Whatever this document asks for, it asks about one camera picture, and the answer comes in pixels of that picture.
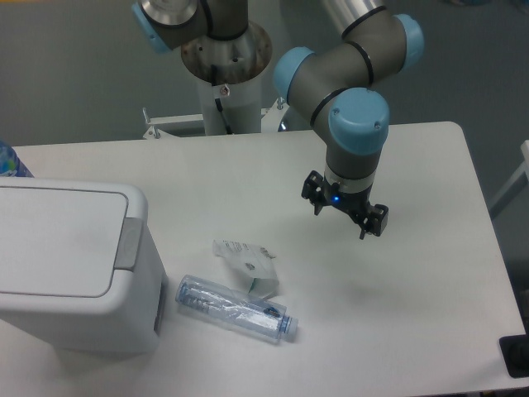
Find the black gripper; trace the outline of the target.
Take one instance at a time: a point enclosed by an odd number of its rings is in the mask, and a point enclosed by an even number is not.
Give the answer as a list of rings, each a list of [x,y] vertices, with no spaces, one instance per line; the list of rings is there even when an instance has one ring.
[[[301,196],[313,206],[315,216],[328,206],[346,213],[360,227],[359,239],[364,240],[366,235],[380,237],[388,223],[388,207],[369,202],[371,189],[370,185],[357,193],[345,193],[313,170],[303,182]]]

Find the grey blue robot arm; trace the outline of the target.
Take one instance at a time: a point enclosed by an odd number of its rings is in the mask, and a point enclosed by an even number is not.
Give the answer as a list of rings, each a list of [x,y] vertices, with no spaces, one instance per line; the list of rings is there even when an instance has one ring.
[[[389,107],[372,85],[416,64],[424,36],[410,16],[381,1],[326,1],[341,43],[324,54],[306,47],[273,64],[279,96],[326,144],[326,168],[304,181],[316,212],[347,214],[362,235],[379,236],[388,209],[369,195],[388,137]],[[272,65],[267,32],[245,1],[136,1],[132,13],[156,52],[179,50],[201,95],[208,135],[260,132],[260,80]]]

